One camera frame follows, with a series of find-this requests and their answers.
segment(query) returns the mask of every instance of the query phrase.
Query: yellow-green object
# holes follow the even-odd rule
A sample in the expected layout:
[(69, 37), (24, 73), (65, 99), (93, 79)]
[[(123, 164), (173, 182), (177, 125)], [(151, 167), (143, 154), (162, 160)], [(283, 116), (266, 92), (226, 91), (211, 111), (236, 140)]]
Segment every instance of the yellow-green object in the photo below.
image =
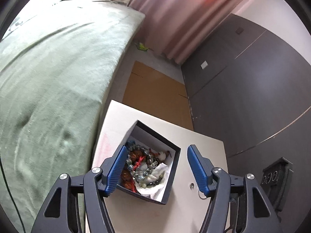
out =
[(136, 44), (137, 49), (141, 51), (147, 51), (149, 48), (145, 47), (143, 43)]

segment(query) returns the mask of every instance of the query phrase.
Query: black box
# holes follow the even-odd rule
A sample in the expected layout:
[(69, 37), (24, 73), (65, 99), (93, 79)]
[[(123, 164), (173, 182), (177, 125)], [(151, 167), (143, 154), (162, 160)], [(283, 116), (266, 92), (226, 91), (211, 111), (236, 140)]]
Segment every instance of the black box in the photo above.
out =
[(137, 121), (126, 133), (121, 144), (126, 144), (127, 141), (134, 140), (138, 141), (138, 144), (152, 148), (154, 151), (170, 151), (171, 157), (168, 156), (165, 159), (165, 164), (168, 165), (168, 179), (166, 181), (166, 186), (159, 192), (156, 199), (151, 199), (145, 197), (141, 194), (137, 194), (128, 190), (121, 185), (117, 185), (117, 189), (122, 190), (128, 194), (131, 194), (137, 198), (143, 199), (156, 204), (165, 205), (169, 198), (169, 193), (172, 189), (173, 180), (176, 173), (176, 168), (178, 164), (178, 159), (180, 155), (180, 148), (174, 145), (172, 142), (167, 140), (165, 137), (161, 136), (159, 133), (150, 129), (147, 125), (140, 121)]

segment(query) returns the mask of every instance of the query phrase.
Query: mattress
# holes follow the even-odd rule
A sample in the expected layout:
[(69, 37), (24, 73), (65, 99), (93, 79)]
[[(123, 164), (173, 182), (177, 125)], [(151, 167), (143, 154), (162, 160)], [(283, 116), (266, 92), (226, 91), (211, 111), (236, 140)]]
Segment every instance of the mattress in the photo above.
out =
[[(26, 232), (61, 173), (90, 169), (109, 87), (143, 19), (119, 4), (62, 1), (0, 42), (0, 154)], [(0, 203), (22, 232), (2, 175)]]

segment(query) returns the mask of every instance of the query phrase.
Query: white wall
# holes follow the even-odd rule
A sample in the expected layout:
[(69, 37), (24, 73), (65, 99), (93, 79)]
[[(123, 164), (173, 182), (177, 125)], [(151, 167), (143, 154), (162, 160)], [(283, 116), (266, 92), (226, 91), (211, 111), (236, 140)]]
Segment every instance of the white wall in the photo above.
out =
[(311, 64), (311, 36), (284, 0), (243, 0), (232, 13), (273, 32)]

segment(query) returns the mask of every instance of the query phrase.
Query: blue rubber pad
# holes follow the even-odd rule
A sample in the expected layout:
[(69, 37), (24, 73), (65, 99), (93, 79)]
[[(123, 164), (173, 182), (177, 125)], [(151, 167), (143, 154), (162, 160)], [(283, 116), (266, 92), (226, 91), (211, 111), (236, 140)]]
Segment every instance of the blue rubber pad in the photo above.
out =
[(127, 155), (128, 155), (128, 151), (126, 147), (123, 146), (107, 176), (107, 185), (105, 188), (105, 192), (108, 195), (111, 194), (117, 187)]
[(207, 175), (203, 170), (203, 167), (201, 166), (191, 146), (188, 147), (187, 158), (200, 192), (204, 193), (204, 195), (207, 196), (209, 192), (209, 189), (207, 187)]

